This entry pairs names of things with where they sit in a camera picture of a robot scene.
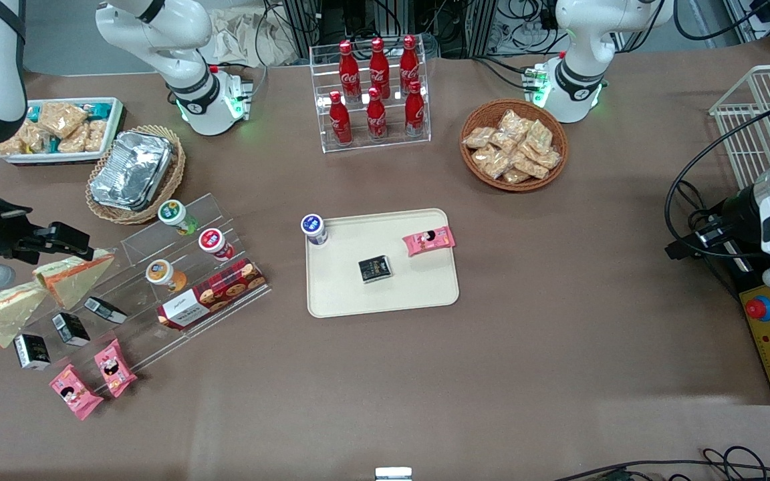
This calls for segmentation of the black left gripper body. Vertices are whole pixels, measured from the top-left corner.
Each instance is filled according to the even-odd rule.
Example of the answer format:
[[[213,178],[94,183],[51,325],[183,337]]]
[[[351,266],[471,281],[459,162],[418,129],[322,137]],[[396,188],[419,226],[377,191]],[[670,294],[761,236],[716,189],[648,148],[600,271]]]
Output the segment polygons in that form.
[[[761,243],[761,220],[754,186],[739,190],[721,204],[721,220],[731,238],[748,244]]]

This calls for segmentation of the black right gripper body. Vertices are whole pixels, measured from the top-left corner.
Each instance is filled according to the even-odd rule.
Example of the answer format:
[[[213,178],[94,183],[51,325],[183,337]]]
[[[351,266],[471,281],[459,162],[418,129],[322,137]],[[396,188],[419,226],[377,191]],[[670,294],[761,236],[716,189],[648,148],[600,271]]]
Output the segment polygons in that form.
[[[30,207],[0,200],[0,258],[39,262],[40,254],[29,250],[34,232],[39,228],[27,218],[31,211]]]

